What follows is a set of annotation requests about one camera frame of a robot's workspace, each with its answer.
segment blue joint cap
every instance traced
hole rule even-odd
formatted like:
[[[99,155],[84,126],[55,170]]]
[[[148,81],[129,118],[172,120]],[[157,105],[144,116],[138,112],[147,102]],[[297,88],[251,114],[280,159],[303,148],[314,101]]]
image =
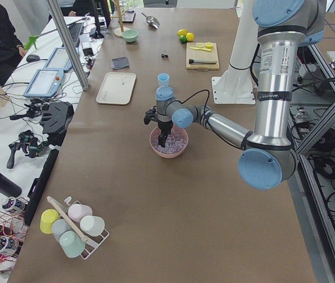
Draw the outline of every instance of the blue joint cap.
[[[267,190],[281,183],[283,171],[277,159],[261,149],[247,149],[238,161],[242,179],[250,186]]]
[[[155,91],[155,100],[166,101],[174,97],[174,90],[171,87],[158,87]]]
[[[193,123],[193,114],[188,109],[182,108],[175,111],[171,119],[179,128],[185,129]]]
[[[301,44],[298,47],[308,46],[308,45],[311,45],[311,44],[316,44],[323,39],[323,36],[324,36],[324,30],[320,31],[320,32],[317,32],[316,34],[308,35],[308,36],[306,36],[304,41],[302,41]]]
[[[294,16],[303,3],[304,0],[256,0],[253,17],[259,27],[275,27]]]

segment white table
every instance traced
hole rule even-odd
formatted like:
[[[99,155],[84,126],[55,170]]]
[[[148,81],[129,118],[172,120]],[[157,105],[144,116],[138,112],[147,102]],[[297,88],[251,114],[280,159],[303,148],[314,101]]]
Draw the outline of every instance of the white table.
[[[74,22],[77,20],[77,17],[66,17],[65,18],[67,24]],[[91,28],[94,27],[94,18],[90,18],[87,20],[87,25],[82,32],[89,32]],[[55,29],[55,24],[53,20],[51,20],[43,32],[48,32]],[[103,40],[93,40],[91,45],[94,52],[94,57],[100,46],[102,45]],[[59,37],[57,31],[51,32],[50,34],[44,35],[43,37],[37,40],[37,48],[31,47],[28,51],[29,54],[36,54],[40,56],[41,59],[48,59],[51,54],[51,51],[55,47],[60,47],[62,45],[62,41]],[[84,55],[81,47],[79,48],[79,56],[81,62],[84,63]],[[8,83],[14,82],[30,82],[32,76],[35,74],[37,69],[44,67],[46,61],[38,61],[33,62],[31,64],[24,65],[23,67],[17,68],[14,73],[11,75]],[[26,58],[23,58],[19,63],[19,66],[26,63]],[[4,87],[4,90],[9,94],[11,98],[11,102],[8,102],[4,108],[0,108],[0,117],[8,117],[13,115],[14,112],[21,111],[20,114],[24,114],[26,110],[22,110],[23,104],[28,103],[29,100],[26,100],[22,95],[27,87],[27,84],[14,84]],[[77,80],[77,76],[74,71],[66,73],[63,83],[62,89],[66,96],[64,96],[61,101],[69,101],[75,106],[79,102],[79,98],[82,93],[82,88]],[[41,117],[36,117],[34,119],[26,119],[29,120],[29,125],[26,124],[22,119],[10,121],[9,118],[0,119],[0,173],[6,176],[8,179],[12,180],[18,186],[22,188],[22,195],[20,197],[26,197],[28,191],[32,185],[32,182],[35,178],[38,178],[42,167],[48,157],[49,150],[45,149],[42,152],[40,157],[36,157],[31,159],[26,157],[22,150],[19,150],[15,154],[15,164],[13,169],[7,169],[6,163],[10,156],[10,149],[8,147],[9,144],[13,143],[18,139],[18,135],[22,131],[32,130],[34,134],[38,134],[37,136],[40,140],[47,139],[47,135],[42,134],[42,127],[38,124]],[[2,279],[0,277],[0,282],[6,282],[7,279]]]

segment metal scoop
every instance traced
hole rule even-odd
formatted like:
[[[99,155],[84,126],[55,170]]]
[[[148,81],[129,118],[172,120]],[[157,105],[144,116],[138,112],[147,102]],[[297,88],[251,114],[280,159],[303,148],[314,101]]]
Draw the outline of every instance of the metal scoop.
[[[146,17],[146,22],[148,23],[149,26],[158,29],[160,27],[160,22],[156,19],[154,16],[146,16],[143,12],[141,12],[143,16]]]

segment computer mouse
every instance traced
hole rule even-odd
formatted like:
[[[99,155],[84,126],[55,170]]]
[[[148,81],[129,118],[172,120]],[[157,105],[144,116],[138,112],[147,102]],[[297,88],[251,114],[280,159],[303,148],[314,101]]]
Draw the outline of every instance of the computer mouse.
[[[29,56],[26,57],[26,61],[27,62],[36,62],[36,61],[39,61],[40,60],[40,57],[36,54],[30,54]]]

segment wooden handle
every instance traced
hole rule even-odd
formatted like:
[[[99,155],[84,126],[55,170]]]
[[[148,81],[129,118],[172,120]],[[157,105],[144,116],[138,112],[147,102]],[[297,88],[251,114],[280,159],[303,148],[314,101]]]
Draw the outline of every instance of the wooden handle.
[[[57,212],[64,218],[66,222],[68,222],[69,226],[74,230],[74,232],[77,233],[79,237],[81,237],[81,240],[83,242],[87,242],[89,240],[89,237],[85,236],[84,233],[76,226],[75,223],[69,218],[69,216],[60,208],[60,206],[57,204],[56,200],[50,196],[47,196],[47,201],[54,207],[54,209],[57,210]]]

